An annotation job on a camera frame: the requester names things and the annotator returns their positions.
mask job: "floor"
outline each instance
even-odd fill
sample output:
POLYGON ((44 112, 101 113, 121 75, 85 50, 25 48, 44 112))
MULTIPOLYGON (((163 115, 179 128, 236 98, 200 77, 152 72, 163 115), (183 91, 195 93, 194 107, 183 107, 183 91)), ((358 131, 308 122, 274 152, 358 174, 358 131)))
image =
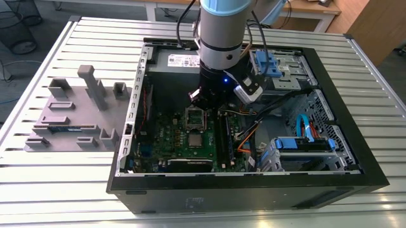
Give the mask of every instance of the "floor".
MULTIPOLYGON (((17 60, 43 61, 71 15, 115 19, 147 19, 145 9, 143 7, 65 2, 63 3, 63 10, 55 11, 51 2, 36 0, 36 4, 44 20, 40 25, 31 27, 33 37, 37 41, 37 49, 27 55, 13 55, 9 53, 3 44, 0 44, 0 60, 3 63, 9 63, 17 60)), ((3 1, 0 1, 0 11, 8 11, 3 1)), ((157 9, 156 20, 175 22, 180 14, 181 10, 177 10, 176 12, 171 12, 172 17, 164 17, 164 12, 157 9)), ((191 12, 184 22, 191 23, 195 17, 195 12, 191 12)), ((397 53, 393 52, 379 66, 379 71, 403 102, 406 101, 406 79, 401 77, 401 72, 406 72, 405 62, 406 57, 399 57, 397 53)), ((4 80, 0 80, 0 123, 5 121, 16 103, 9 102, 3 104, 3 102, 11 101, 20 97, 37 67, 39 64, 36 63, 19 63, 7 67, 8 71, 13 75, 13 81, 5 83, 4 80)))

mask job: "sticker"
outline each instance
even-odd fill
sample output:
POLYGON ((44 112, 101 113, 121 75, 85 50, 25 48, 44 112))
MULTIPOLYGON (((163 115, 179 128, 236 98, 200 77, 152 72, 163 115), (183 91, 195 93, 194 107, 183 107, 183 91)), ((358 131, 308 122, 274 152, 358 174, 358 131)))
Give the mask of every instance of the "sticker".
POLYGON ((168 67, 200 67, 200 57, 192 55, 169 55, 167 57, 168 67))
POLYGON ((280 71, 282 71, 282 70, 288 71, 288 70, 290 70, 290 68, 288 68, 288 66, 279 66, 279 70, 280 70, 280 71))
POLYGON ((255 161, 254 161, 254 158, 250 156, 248 158, 248 163, 252 167, 255 167, 255 161))
POLYGON ((184 207, 187 209, 200 209, 203 206, 203 202, 204 202, 203 197, 185 198, 184 207))

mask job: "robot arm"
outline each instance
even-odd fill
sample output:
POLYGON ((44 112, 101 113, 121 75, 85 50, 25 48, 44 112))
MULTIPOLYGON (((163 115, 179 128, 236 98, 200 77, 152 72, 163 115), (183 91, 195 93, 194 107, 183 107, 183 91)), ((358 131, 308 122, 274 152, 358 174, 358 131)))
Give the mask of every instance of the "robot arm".
MULTIPOLYGON (((272 22, 287 0, 271 0, 274 9, 267 22, 272 22)), ((190 93, 192 104, 202 109, 216 108, 230 91, 248 104, 262 94, 262 76, 246 74, 242 64, 242 42, 246 22, 255 0, 200 0, 198 46, 200 56, 200 86, 190 93)))

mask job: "blue latch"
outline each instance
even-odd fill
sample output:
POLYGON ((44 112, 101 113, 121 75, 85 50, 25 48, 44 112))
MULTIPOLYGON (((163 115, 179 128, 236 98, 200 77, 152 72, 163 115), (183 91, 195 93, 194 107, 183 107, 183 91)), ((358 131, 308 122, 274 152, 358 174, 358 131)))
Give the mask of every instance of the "blue latch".
POLYGON ((276 149, 298 149, 295 139, 279 138, 275 140, 276 149))
POLYGON ((328 145, 331 147, 331 150, 335 150, 335 141, 334 139, 327 139, 328 145))
POLYGON ((276 145, 276 149, 282 148, 282 142, 279 139, 275 139, 275 145, 276 145))
MULTIPOLYGON (((266 70, 267 66, 267 55, 264 51, 256 51, 256 63, 258 63, 258 68, 260 73, 266 70)), ((270 77, 282 77, 282 72, 279 71, 278 68, 278 60, 275 59, 274 55, 268 53, 268 68, 266 72, 266 76, 270 77)))
POLYGON ((282 138, 280 142, 283 149, 298 149, 298 144, 295 139, 282 138))

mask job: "green circuit board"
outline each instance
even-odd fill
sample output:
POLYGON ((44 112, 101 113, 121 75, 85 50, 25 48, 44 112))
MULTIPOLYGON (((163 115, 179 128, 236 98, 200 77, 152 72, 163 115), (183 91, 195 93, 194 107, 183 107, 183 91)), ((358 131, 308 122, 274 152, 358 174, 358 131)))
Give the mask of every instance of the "green circuit board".
MULTIPOLYGON (((159 113, 155 119, 155 138, 151 156, 141 159, 143 172, 160 172, 157 161, 168 159, 206 159, 214 161, 215 172, 242 171, 244 159, 235 159, 235 165, 227 169, 216 163, 215 123, 211 111, 202 113, 195 110, 173 114, 159 113), (203 124, 203 129, 190 129, 187 124, 203 124)), ((228 116, 231 134, 239 131, 239 120, 235 115, 228 116)))

